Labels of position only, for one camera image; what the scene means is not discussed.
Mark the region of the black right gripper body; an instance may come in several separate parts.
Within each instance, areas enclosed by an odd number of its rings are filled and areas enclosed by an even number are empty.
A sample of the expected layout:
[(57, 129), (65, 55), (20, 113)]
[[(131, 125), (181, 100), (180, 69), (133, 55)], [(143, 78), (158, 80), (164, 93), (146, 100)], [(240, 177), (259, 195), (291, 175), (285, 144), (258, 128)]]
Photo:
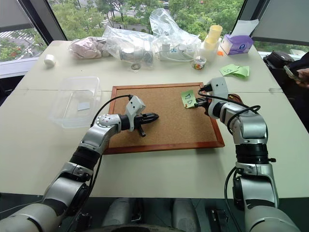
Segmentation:
[(205, 115), (212, 116), (213, 109), (212, 109), (212, 98), (204, 97), (203, 107), (205, 108)]

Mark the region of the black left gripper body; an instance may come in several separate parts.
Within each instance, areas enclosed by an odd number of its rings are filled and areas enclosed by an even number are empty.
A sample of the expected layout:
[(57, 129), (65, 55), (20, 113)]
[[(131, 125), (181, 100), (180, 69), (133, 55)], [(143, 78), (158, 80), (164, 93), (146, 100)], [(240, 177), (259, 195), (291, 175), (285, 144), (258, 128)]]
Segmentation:
[(147, 118), (147, 114), (141, 114), (140, 116), (135, 116), (134, 118), (134, 130), (139, 132), (141, 137), (145, 137), (146, 133), (142, 128), (142, 124), (144, 124), (144, 120)]

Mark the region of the bystander hand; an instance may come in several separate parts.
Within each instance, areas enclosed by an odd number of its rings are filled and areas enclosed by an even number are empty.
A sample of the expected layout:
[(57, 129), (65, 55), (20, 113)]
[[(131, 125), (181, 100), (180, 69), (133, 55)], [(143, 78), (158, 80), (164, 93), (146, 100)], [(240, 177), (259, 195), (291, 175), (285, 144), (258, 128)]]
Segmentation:
[(309, 88), (309, 68), (297, 70), (300, 80), (296, 80), (296, 83), (300, 87)]

